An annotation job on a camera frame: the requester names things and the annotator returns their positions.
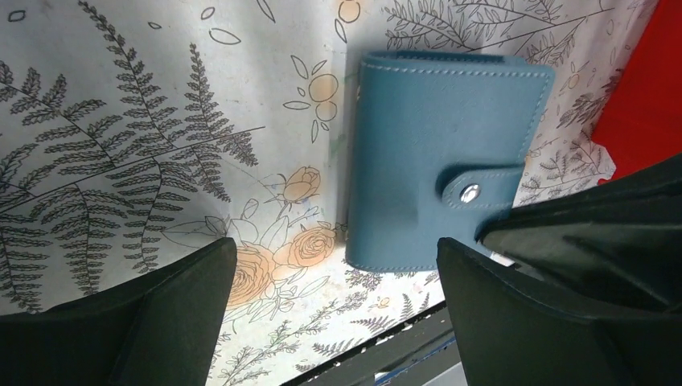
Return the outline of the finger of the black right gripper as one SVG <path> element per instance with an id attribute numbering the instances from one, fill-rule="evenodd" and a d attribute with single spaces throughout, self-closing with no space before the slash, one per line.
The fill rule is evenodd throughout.
<path id="1" fill-rule="evenodd" d="M 516 207 L 485 225 L 477 239 L 588 298 L 680 314 L 681 156 Z"/>

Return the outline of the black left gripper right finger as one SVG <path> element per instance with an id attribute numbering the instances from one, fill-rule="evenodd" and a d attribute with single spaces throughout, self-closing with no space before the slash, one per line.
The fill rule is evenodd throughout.
<path id="1" fill-rule="evenodd" d="M 601 302 L 451 238 L 438 272 L 470 385 L 678 385 L 681 317 Z"/>

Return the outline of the blue leather card holder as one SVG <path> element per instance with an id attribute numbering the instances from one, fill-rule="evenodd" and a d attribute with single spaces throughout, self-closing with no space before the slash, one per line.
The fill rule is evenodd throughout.
<path id="1" fill-rule="evenodd" d="M 364 54 L 347 263 L 430 271 L 442 237 L 484 253 L 477 235 L 512 209 L 554 79 L 551 67 L 515 56 Z"/>

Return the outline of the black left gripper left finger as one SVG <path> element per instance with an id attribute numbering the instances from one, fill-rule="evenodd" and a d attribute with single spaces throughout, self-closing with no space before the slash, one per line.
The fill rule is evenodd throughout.
<path id="1" fill-rule="evenodd" d="M 205 384 L 236 263 L 224 237 L 41 314 L 2 316 L 2 384 Z"/>

